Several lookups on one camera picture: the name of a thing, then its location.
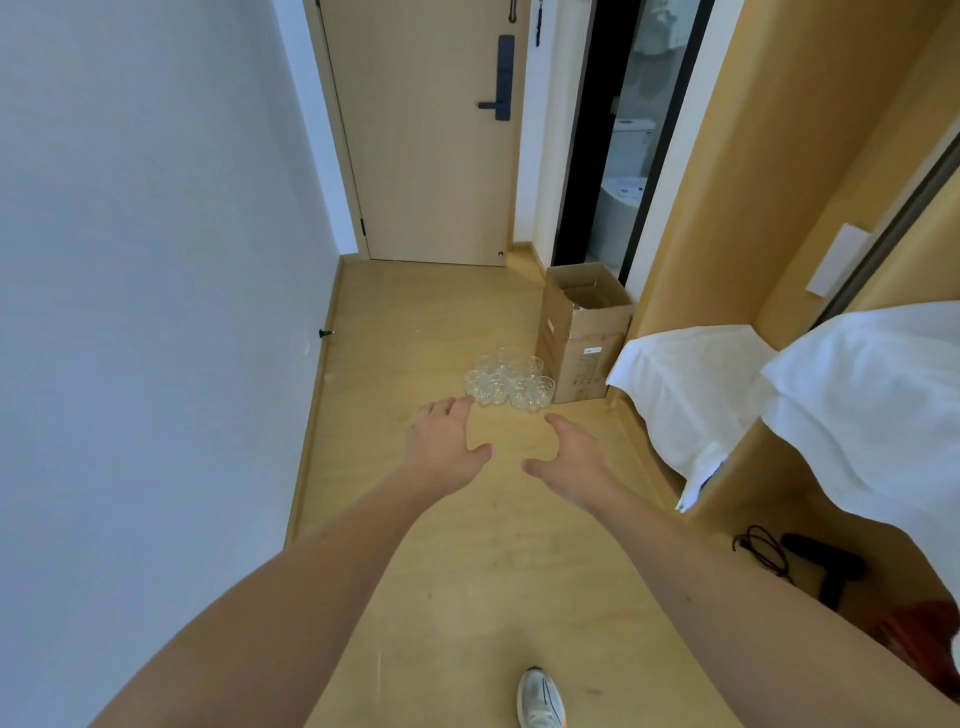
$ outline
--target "open cardboard box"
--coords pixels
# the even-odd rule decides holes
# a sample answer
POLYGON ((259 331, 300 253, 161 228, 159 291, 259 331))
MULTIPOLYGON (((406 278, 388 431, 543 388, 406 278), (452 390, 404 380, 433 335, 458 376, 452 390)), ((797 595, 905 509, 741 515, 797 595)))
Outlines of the open cardboard box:
POLYGON ((634 305, 603 263, 561 265, 546 272, 537 356, 557 382, 556 402, 607 393, 634 305))

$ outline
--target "person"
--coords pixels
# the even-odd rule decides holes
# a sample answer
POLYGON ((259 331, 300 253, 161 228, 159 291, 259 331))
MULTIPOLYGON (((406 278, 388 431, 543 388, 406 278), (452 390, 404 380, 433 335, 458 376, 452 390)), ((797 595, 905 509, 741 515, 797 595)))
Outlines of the person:
MULTIPOLYGON (((402 464, 217 599, 142 668, 95 728, 301 728, 417 518, 493 455, 467 447, 472 398, 420 408, 402 464)), ((546 415, 557 457, 522 469, 619 542, 744 726, 947 726, 958 708, 853 625, 635 495, 582 427, 546 415)), ((522 728, 565 726, 556 685, 521 678, 522 728)))

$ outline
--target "white cloth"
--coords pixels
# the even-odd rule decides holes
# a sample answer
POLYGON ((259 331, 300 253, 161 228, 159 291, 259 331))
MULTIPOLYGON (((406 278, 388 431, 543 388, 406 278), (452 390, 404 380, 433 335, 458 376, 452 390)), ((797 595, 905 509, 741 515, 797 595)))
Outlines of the white cloth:
POLYGON ((607 383, 630 396, 654 450, 686 478, 677 510, 697 502, 759 415, 753 385, 775 354, 749 326, 682 328, 623 347, 607 383))
POLYGON ((763 376, 763 421, 830 500, 906 532, 960 600, 960 302, 843 314, 763 376))

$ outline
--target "stack of glasses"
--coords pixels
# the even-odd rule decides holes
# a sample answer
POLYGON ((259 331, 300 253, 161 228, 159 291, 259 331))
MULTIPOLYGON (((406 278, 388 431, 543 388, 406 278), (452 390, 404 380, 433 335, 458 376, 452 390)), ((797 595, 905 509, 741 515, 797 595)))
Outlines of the stack of glasses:
POLYGON ((481 405, 510 401, 517 409, 537 412, 549 407, 556 384, 543 376, 543 362, 535 356, 514 358, 500 349, 492 356, 481 356, 464 377, 467 394, 481 405))

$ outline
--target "toilet lid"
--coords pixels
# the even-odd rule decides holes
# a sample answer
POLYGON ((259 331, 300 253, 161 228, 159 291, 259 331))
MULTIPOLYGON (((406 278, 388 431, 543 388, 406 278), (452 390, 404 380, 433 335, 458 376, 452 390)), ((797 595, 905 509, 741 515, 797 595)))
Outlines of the toilet lid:
POLYGON ((633 209, 640 207, 640 198, 646 185, 645 177, 607 177, 600 183, 604 192, 633 209))

